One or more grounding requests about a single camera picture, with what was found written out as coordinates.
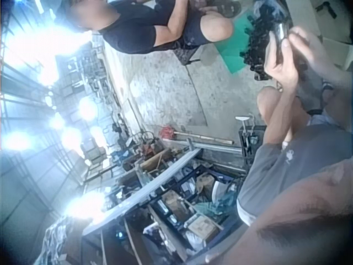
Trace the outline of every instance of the black shirt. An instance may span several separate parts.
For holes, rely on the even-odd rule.
[[[112,25],[102,29],[104,40],[117,51],[126,54],[147,54],[152,51],[176,49],[180,41],[153,47],[156,42],[155,25],[167,26],[174,2],[158,1],[154,9],[131,2],[110,3],[120,14]]]

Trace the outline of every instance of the man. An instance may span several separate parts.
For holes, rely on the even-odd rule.
[[[192,49],[233,34],[232,21],[214,10],[192,10],[189,0],[156,2],[152,9],[133,1],[62,0],[58,14],[82,30],[99,31],[113,48],[127,54]],[[238,2],[231,8],[233,15],[241,10]]]
[[[296,98],[291,45],[337,88],[322,115],[310,117]],[[281,46],[277,65],[271,33],[265,71],[283,92],[265,87],[259,94],[268,126],[237,201],[250,227],[217,264],[353,264],[351,73],[336,68],[319,39],[301,28]]]

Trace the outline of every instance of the leg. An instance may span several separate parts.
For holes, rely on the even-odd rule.
[[[234,32],[234,26],[231,19],[217,12],[208,11],[201,18],[201,32],[208,41],[214,43],[230,38]]]
[[[269,124],[280,97],[281,92],[274,87],[264,87],[258,94],[259,112],[266,125]],[[302,108],[302,104],[298,98],[293,102],[292,113],[292,126],[285,139],[287,142],[291,141],[293,135],[303,129],[310,119],[310,115]]]

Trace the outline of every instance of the green mat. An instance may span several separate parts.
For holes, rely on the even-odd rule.
[[[245,12],[234,21],[234,34],[230,39],[215,43],[218,52],[231,73],[236,73],[246,66],[244,58],[240,57],[239,53],[245,51],[249,43],[249,35],[244,31],[245,28],[253,28],[247,18],[251,14],[251,12]]]

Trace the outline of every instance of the concrete floor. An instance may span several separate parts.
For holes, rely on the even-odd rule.
[[[231,74],[213,44],[200,47],[193,58],[201,61],[186,67],[172,51],[127,55],[105,43],[105,56],[133,133],[143,128],[158,134],[161,126],[169,124],[177,130],[230,139],[239,146],[242,125],[234,117],[252,113],[255,123],[263,124],[256,95],[264,86],[275,86],[274,81],[255,81],[249,66]],[[318,77],[308,73],[304,89],[298,92],[306,110],[318,108],[320,96]]]

